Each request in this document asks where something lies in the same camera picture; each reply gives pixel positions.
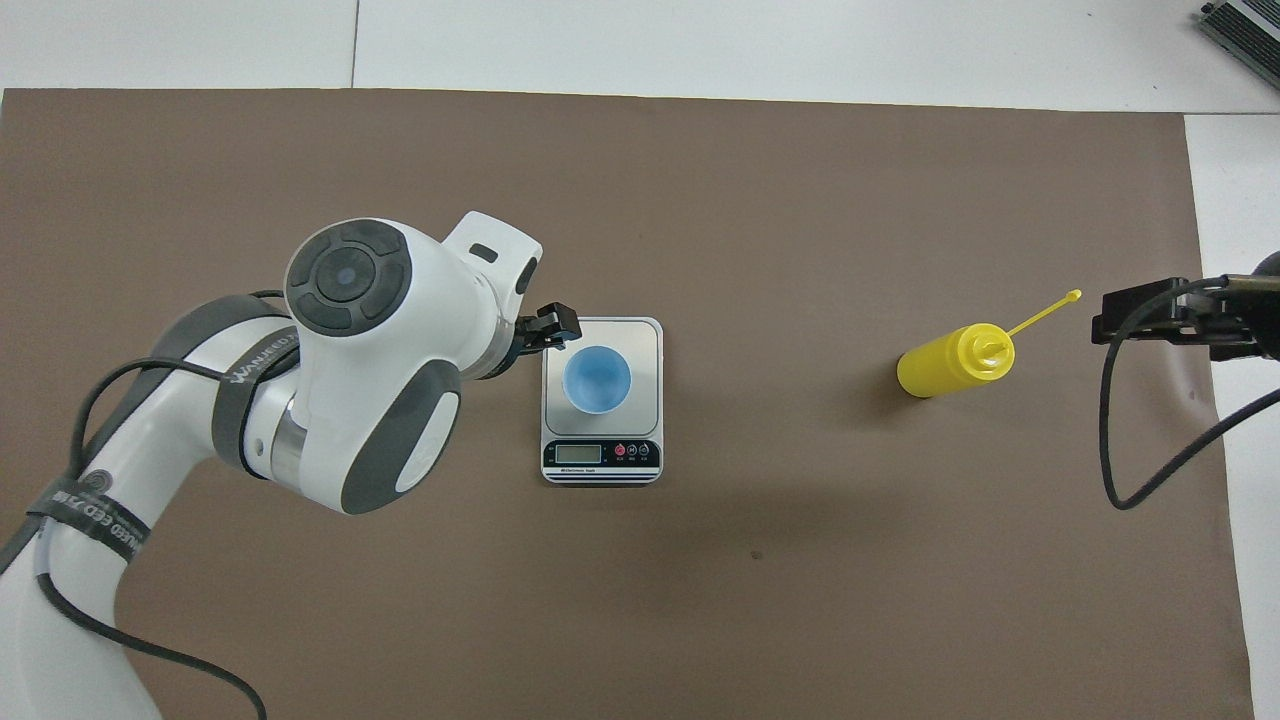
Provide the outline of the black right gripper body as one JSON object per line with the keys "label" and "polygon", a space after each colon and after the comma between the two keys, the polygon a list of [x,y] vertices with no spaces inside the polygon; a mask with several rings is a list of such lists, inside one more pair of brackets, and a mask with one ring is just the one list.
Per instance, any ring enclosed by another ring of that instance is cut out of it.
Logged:
{"label": "black right gripper body", "polygon": [[1279,360],[1279,277],[1226,274],[1190,282],[1190,343],[1210,360]]}

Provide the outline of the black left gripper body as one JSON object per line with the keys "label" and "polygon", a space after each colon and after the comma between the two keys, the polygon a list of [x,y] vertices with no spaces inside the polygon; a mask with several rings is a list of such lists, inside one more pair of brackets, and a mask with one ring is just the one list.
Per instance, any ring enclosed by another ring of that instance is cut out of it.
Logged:
{"label": "black left gripper body", "polygon": [[550,348],[550,336],[552,311],[518,316],[513,325],[499,329],[479,363],[479,379],[495,378],[509,370],[520,357]]}

